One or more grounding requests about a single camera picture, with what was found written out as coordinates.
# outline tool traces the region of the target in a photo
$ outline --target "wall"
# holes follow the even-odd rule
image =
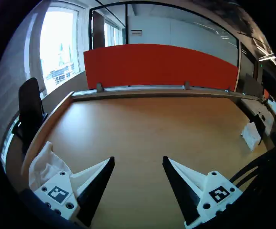
[[[31,77],[38,80],[40,91],[44,81],[39,72],[40,59],[37,43],[49,0],[38,4],[18,26],[0,61],[0,150],[9,123],[19,110],[18,90]]]
[[[129,44],[162,44],[190,48],[216,56],[237,66],[238,49],[227,39],[197,25],[175,19],[129,16]],[[142,36],[131,36],[130,30],[142,30]]]
[[[63,83],[46,97],[44,97],[42,100],[44,111],[51,113],[54,108],[60,103],[60,101],[62,101],[65,96],[71,91],[76,92],[82,90],[88,90],[85,71],[79,73],[77,76]]]

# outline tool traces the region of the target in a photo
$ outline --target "wooden desk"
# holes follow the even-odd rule
[[[263,142],[251,152],[240,136],[248,121],[227,98],[94,100],[70,104],[47,141],[74,173],[115,156],[93,229],[183,229],[162,157],[230,179],[266,152]]]

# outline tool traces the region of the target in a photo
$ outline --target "building outside window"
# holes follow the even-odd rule
[[[123,44],[122,30],[120,30],[116,25],[114,25],[110,21],[105,20],[104,34],[105,47]]]
[[[49,7],[40,35],[40,61],[47,93],[80,71],[77,47],[79,12]]]

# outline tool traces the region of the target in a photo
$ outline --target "white wall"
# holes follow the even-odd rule
[[[44,97],[42,100],[44,111],[50,114],[60,103],[60,101],[66,97],[67,94],[72,91],[77,92],[82,90],[89,90],[85,71],[66,81],[46,97]]]
[[[216,56],[237,66],[238,49],[213,32],[199,26],[169,18],[129,16],[129,44],[162,44],[190,48]],[[130,30],[142,30],[131,36]]]

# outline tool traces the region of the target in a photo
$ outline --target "ceiling light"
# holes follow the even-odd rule
[[[276,57],[275,56],[271,56],[271,57],[267,57],[267,58],[264,58],[264,59],[261,59],[259,61],[263,61],[263,60],[272,60],[272,59],[275,59]]]

